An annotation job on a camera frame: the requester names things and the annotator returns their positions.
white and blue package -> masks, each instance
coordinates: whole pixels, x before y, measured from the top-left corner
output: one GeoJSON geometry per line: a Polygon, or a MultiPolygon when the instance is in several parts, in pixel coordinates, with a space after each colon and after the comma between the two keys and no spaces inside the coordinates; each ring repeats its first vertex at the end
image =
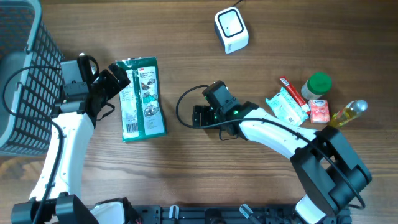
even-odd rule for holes
{"type": "Polygon", "coordinates": [[[283,87],[272,99],[266,99],[266,103],[271,107],[277,118],[289,124],[299,126],[309,118],[308,114],[283,87]]]}

red snack bar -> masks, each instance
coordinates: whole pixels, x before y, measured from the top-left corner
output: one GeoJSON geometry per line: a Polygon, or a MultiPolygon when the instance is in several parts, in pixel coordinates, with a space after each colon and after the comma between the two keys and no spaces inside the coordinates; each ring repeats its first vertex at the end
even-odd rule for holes
{"type": "Polygon", "coordinates": [[[311,123],[327,123],[330,121],[329,104],[327,100],[310,100],[311,123]]]}
{"type": "Polygon", "coordinates": [[[300,96],[297,90],[294,88],[292,84],[288,81],[285,76],[279,78],[282,83],[286,86],[286,90],[290,93],[293,99],[301,106],[301,108],[306,112],[308,115],[311,114],[310,107],[305,103],[304,99],[300,96]]]}

wooden table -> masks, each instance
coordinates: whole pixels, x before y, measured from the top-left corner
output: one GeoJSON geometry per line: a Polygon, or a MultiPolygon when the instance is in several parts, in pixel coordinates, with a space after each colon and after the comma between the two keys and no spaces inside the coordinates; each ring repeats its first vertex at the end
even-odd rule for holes
{"type": "MultiPolygon", "coordinates": [[[[188,129],[175,117],[179,96],[223,80],[241,102],[272,112],[264,99],[286,75],[300,89],[315,72],[333,80],[331,113],[365,99],[365,115],[341,129],[373,175],[355,223],[398,222],[398,3],[394,1],[256,1],[239,5],[249,31],[246,48],[226,55],[214,32],[215,14],[232,1],[43,0],[43,20],[67,59],[94,56],[102,69],[115,60],[157,56],[167,135],[123,143],[116,112],[97,124],[88,147],[81,199],[87,205],[128,197],[135,205],[265,205],[295,203],[304,191],[291,163],[242,139],[188,129]]],[[[183,100],[190,121],[201,91],[183,100]]],[[[306,122],[304,127],[322,129],[306,122]]],[[[0,157],[0,223],[26,202],[42,157],[0,157]]]]}

gray basket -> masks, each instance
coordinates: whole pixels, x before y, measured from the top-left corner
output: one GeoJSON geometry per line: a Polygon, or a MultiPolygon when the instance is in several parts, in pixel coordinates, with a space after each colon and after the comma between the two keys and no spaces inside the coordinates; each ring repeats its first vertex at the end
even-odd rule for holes
{"type": "MultiPolygon", "coordinates": [[[[0,0],[0,97],[4,82],[18,69],[31,65],[60,68],[63,55],[42,22],[35,0],[0,0]]],[[[49,118],[63,84],[60,70],[35,68],[12,79],[6,90],[11,110],[30,117],[49,118]],[[25,85],[24,90],[17,82],[25,85]]],[[[0,105],[0,155],[34,156],[47,152],[52,125],[9,115],[0,105]]]]}

yellow liquid bottle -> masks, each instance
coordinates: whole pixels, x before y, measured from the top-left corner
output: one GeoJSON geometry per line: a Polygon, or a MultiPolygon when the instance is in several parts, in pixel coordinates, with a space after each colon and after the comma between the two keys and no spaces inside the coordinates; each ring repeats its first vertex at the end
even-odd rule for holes
{"type": "Polygon", "coordinates": [[[345,108],[335,113],[328,125],[335,128],[341,127],[349,121],[361,116],[367,108],[368,103],[364,100],[352,101],[345,108]]]}

